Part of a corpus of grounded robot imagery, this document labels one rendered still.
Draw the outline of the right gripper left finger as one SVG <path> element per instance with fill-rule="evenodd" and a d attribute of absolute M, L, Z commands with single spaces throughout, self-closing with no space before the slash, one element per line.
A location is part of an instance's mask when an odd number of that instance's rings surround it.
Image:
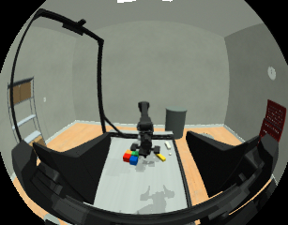
<path fill-rule="evenodd" d="M 94 205 L 99 180 L 110 150 L 109 132 L 64 152 L 55 151 L 37 142 L 32 144 L 40 161 L 59 172 L 85 203 Z"/>

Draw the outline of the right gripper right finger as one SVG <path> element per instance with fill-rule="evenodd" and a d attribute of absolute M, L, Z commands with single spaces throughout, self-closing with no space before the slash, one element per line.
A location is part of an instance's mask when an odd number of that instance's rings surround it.
<path fill-rule="evenodd" d="M 239 145 L 230 145 L 187 131 L 186 141 L 202 177 L 208 198 L 222 192 L 221 187 L 235 172 L 243 157 L 259 142 L 260 136 Z"/>

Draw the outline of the red cube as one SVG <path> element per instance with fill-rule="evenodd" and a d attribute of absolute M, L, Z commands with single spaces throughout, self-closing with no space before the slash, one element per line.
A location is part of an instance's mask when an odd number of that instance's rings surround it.
<path fill-rule="evenodd" d="M 126 154 L 126 153 L 125 153 L 125 155 L 123 156 L 123 160 L 124 160 L 125 162 L 128 162 L 128 163 L 129 163 L 130 157 L 131 157 L 131 154 Z"/>

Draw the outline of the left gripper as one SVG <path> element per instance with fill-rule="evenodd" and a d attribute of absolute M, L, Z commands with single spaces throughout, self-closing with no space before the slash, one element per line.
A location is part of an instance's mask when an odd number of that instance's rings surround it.
<path fill-rule="evenodd" d="M 138 143 L 133 143 L 130 147 L 130 151 L 135 152 L 136 151 L 135 147 L 137 147 L 137 149 L 140 148 L 140 146 L 138 146 Z M 155 145 L 154 148 L 151 147 L 149 150 L 154 151 L 153 153 L 158 155 L 160 151 L 160 146 Z"/>

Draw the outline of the cream rectangular bar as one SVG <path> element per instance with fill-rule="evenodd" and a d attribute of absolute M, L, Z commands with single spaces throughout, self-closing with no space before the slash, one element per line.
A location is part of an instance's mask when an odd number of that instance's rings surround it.
<path fill-rule="evenodd" d="M 167 147 L 168 150 L 171 150 L 171 146 L 169 145 L 168 142 L 165 142 L 165 145 L 166 145 L 166 147 Z"/>

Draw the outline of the yellow rectangular bar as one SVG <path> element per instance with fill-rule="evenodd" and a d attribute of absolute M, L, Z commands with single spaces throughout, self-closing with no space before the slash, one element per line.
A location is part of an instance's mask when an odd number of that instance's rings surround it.
<path fill-rule="evenodd" d="M 155 155 L 156 157 L 158 157 L 162 162 L 166 160 L 166 158 L 161 155 L 161 154 L 158 154 L 158 155 Z"/>

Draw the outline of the green cube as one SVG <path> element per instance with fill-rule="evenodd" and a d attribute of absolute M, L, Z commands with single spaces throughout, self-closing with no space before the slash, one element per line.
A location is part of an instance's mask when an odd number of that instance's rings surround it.
<path fill-rule="evenodd" d="M 132 151 L 131 155 L 132 155 L 132 156 L 135 156 L 135 157 L 137 157 L 137 155 L 138 155 L 138 157 L 139 157 L 139 153 L 138 153 L 138 152 L 139 152 L 139 151 L 135 151 L 135 152 Z"/>

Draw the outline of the blue cube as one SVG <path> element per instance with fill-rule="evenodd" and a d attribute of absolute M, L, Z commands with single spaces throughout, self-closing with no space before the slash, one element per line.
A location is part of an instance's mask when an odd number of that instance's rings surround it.
<path fill-rule="evenodd" d="M 130 159 L 129 159 L 129 164 L 137 165 L 137 163 L 138 163 L 138 157 L 131 156 Z"/>

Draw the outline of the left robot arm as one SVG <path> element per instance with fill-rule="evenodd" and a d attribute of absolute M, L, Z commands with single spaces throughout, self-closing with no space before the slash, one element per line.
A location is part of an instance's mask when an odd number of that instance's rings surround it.
<path fill-rule="evenodd" d="M 141 107 L 141 103 L 142 103 L 142 107 Z M 146 157 L 150 155 L 150 152 L 151 152 L 151 150 L 148 150 L 148 149 L 152 147 L 152 141 L 151 141 L 150 135 L 153 135 L 154 125 L 151 122 L 151 118 L 148 116 L 149 102 L 147 101 L 139 102 L 138 108 L 140 112 L 142 113 L 142 117 L 140 118 L 140 122 L 139 122 L 139 131 L 141 131 L 139 132 L 139 135 L 141 135 L 140 137 L 142 138 L 141 138 L 141 144 L 140 144 L 138 153 L 139 153 L 139 156 Z M 149 131 L 150 129 L 152 132 Z"/>

